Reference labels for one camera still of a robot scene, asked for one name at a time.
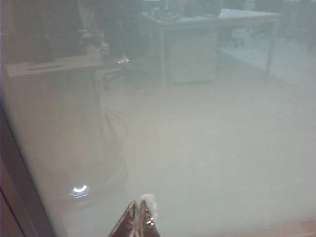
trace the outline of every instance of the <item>desk leg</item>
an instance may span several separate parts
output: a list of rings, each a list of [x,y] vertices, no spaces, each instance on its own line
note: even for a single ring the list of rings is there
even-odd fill
[[[273,54],[275,51],[275,44],[276,44],[276,39],[277,39],[277,33],[278,33],[278,27],[279,27],[279,22],[280,20],[277,19],[273,21],[272,25],[272,31],[271,31],[271,36],[270,36],[270,48],[269,48],[269,54],[268,54],[268,60],[267,60],[267,65],[266,65],[266,75],[270,73],[271,70],[271,65],[272,65],[272,59],[273,59]]]
[[[160,73],[161,73],[161,84],[166,86],[166,55],[165,55],[165,35],[164,29],[159,29],[159,44],[160,44]]]

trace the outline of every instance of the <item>desk surface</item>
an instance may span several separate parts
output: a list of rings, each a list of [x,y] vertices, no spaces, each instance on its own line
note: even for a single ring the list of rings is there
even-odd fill
[[[60,71],[70,71],[79,69],[96,68],[105,65],[101,60],[101,54],[97,49],[88,50],[87,55],[57,58],[50,63],[17,63],[7,64],[6,69],[10,77],[20,77],[27,75],[38,75]]]
[[[170,26],[170,25],[181,25],[181,24],[194,24],[194,23],[220,23],[226,21],[235,20],[251,20],[258,18],[280,18],[281,14],[278,13],[268,13],[268,12],[257,12],[257,11],[246,11],[246,10],[234,10],[234,9],[222,9],[222,13],[218,16],[195,16],[195,17],[181,17],[177,21],[160,21],[155,20],[153,16],[148,15],[147,12],[140,13],[143,17],[154,21],[160,26]]]

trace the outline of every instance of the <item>office chair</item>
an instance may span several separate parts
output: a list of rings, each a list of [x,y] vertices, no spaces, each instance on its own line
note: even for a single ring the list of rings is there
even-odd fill
[[[256,0],[254,11],[280,13],[282,9],[282,0]],[[271,26],[269,23],[260,24],[256,27],[251,36],[269,35],[271,33]]]
[[[224,0],[223,8],[244,10],[245,2],[246,2],[245,0]],[[232,36],[232,33],[234,30],[238,28],[243,28],[243,27],[244,25],[236,25],[236,26],[221,28],[220,35],[219,35],[219,43],[233,42],[235,44],[235,47],[239,47],[241,44],[244,44],[244,39],[240,39],[240,38]]]
[[[116,24],[115,27],[116,32],[119,34],[118,40],[120,40],[121,47],[119,50],[126,57],[117,60],[120,70],[104,73],[104,89],[109,89],[108,83],[117,78],[124,77],[134,80],[136,75],[146,73],[143,69],[140,69],[141,57],[144,55],[144,50],[140,43],[138,20],[138,12],[141,6],[138,0],[134,0],[128,1],[124,8],[121,9],[120,23]]]

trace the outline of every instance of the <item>floor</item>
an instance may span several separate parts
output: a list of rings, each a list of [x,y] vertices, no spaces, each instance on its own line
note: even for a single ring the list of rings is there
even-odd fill
[[[316,218],[316,52],[279,38],[265,77],[268,39],[237,34],[245,45],[220,48],[211,82],[119,78],[92,103],[89,80],[77,76],[10,81],[16,137],[59,237],[106,236],[141,197],[157,203],[162,237]],[[111,126],[98,125],[99,109]],[[109,127],[119,142],[107,140]],[[71,197],[81,184],[89,195]]]

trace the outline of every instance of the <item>white desk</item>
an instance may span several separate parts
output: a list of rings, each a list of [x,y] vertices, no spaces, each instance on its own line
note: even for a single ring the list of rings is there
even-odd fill
[[[140,13],[140,20],[150,24],[150,41],[159,39],[159,60],[161,70],[161,82],[166,85],[166,46],[165,34],[167,31],[175,29],[187,29],[196,27],[218,27],[221,25],[240,25],[246,23],[272,23],[272,33],[270,38],[269,54],[266,63],[265,72],[270,72],[274,46],[278,32],[279,20],[281,14],[265,13],[246,10],[222,9],[222,13],[218,17],[182,17],[177,21],[160,21],[155,20],[153,16],[146,12]]]
[[[97,49],[88,50],[87,55],[57,58],[49,63],[15,63],[7,64],[6,69],[9,77],[21,77],[40,75],[63,71],[96,70],[98,68],[118,67],[113,59],[101,60],[101,54]]]

